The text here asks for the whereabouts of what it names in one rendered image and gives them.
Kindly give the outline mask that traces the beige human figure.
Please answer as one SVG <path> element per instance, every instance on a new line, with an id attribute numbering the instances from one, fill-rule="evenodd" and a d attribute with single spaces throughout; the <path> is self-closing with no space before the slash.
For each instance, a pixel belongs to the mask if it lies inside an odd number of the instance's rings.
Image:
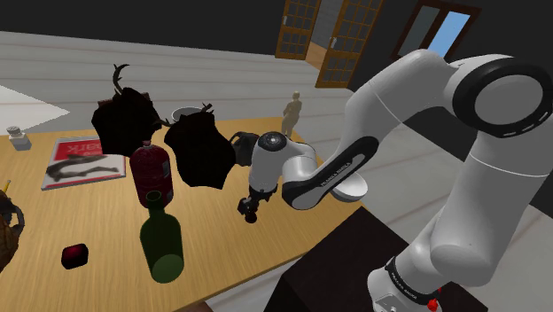
<path id="1" fill-rule="evenodd" d="M 281 133 L 290 138 L 292 130 L 300 118 L 302 102 L 300 101 L 300 93 L 294 91 L 292 93 L 292 101 L 289 102 L 283 110 L 283 119 L 281 125 Z"/>

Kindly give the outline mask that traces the dark robot stand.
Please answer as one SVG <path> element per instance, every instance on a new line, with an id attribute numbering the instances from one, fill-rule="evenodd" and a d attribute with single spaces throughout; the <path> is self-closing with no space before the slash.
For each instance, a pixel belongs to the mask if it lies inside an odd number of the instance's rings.
<path id="1" fill-rule="evenodd" d="M 359 207 L 280 277 L 263 312 L 374 312 L 367 276 L 407 246 Z"/>

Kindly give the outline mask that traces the green glass bottle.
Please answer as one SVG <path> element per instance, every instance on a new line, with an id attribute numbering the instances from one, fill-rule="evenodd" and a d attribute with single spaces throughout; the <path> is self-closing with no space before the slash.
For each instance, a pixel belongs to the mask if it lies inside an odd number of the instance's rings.
<path id="1" fill-rule="evenodd" d="M 177 279 L 184 266 L 183 241 L 178 220 L 165 212 L 160 191 L 145 195 L 149 218 L 140 230 L 140 241 L 152 279 L 166 284 Z"/>

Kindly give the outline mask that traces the brown lattice double door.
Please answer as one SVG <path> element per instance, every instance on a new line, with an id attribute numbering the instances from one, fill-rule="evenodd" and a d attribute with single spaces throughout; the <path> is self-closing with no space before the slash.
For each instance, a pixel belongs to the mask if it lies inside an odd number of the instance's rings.
<path id="1" fill-rule="evenodd" d="M 322 0 L 286 0 L 275 57 L 304 60 Z M 385 0 L 343 0 L 317 88 L 345 88 Z"/>

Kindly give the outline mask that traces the white bowl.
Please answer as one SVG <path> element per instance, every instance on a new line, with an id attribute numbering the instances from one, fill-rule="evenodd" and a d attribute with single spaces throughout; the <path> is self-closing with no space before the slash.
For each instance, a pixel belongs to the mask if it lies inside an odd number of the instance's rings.
<path id="1" fill-rule="evenodd" d="M 200 113 L 201 111 L 202 111 L 201 108 L 198 108 L 198 107 L 195 107 L 195 106 L 180 107 L 180 108 L 175 109 L 172 112 L 171 117 L 172 117 L 174 122 L 179 122 L 179 120 L 182 116 L 188 116 L 188 115 L 191 115 L 191 114 L 194 114 L 194 113 Z"/>

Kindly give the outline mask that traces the black potted plant with antler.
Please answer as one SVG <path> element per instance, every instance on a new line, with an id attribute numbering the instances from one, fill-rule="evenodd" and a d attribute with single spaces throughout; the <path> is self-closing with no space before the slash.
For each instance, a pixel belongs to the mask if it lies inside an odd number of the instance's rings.
<path id="1" fill-rule="evenodd" d="M 99 136 L 103 154 L 130 157 L 143 141 L 162 128 L 162 120 L 153 107 L 149 94 L 119 84 L 121 70 L 128 66 L 114 65 L 111 99 L 98 102 L 91 123 Z"/>

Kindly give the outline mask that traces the red and white book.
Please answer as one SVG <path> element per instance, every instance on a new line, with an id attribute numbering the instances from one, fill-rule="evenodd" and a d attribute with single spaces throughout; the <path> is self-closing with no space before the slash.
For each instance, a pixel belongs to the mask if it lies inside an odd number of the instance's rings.
<path id="1" fill-rule="evenodd" d="M 98 136 L 58 138 L 46 168 L 42 191 L 124 178 L 126 158 L 104 154 Z"/>

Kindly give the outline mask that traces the brown framed window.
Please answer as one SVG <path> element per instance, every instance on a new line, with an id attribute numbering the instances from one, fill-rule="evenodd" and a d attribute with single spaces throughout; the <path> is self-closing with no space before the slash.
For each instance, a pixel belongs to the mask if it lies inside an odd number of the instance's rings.
<path id="1" fill-rule="evenodd" d="M 417 49 L 429 49 L 445 60 L 452 60 L 480 12 L 480 8 L 447 0 L 418 0 L 391 59 L 397 60 Z"/>

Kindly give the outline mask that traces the dark red plastic bottle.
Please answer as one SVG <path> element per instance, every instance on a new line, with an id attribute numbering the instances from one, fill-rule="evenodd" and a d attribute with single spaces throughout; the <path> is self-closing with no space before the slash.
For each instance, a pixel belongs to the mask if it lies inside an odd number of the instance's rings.
<path id="1" fill-rule="evenodd" d="M 150 141 L 143 141 L 130 157 L 129 164 L 140 203 L 148 207 L 147 194 L 159 191 L 163 206 L 173 199 L 174 190 L 168 153 Z"/>

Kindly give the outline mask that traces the brown woven basket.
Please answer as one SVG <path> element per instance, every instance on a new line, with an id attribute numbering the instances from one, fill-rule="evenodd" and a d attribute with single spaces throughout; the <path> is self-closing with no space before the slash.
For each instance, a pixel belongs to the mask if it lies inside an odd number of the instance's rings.
<path id="1" fill-rule="evenodd" d="M 23 212 L 0 190 L 0 273 L 18 250 L 19 237 L 24 227 Z"/>

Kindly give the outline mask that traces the small white jar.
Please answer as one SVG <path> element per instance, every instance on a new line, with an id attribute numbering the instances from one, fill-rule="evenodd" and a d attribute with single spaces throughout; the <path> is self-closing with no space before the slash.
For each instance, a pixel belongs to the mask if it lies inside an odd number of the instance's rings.
<path id="1" fill-rule="evenodd" d="M 27 134 L 22 132 L 17 126 L 10 126 L 6 129 L 9 134 L 9 140 L 16 151 L 27 151 L 32 144 L 27 137 Z"/>

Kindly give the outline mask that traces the black kettle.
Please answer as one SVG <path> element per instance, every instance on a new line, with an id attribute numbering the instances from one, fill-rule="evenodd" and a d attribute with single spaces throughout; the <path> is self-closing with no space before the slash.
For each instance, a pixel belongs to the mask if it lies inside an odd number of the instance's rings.
<path id="1" fill-rule="evenodd" d="M 236 163 L 241 167 L 249 167 L 252 164 L 253 148 L 259 135 L 254 133 L 248 133 L 239 131 L 235 133 L 230 142 L 235 151 Z"/>

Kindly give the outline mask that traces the small dark red box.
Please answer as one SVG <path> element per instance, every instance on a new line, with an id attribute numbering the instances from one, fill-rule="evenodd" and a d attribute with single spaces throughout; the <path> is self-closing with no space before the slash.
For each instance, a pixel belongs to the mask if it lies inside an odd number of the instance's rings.
<path id="1" fill-rule="evenodd" d="M 67 246 L 61 254 L 61 264 L 65 269 L 75 269 L 88 263 L 89 248 L 83 244 Z"/>

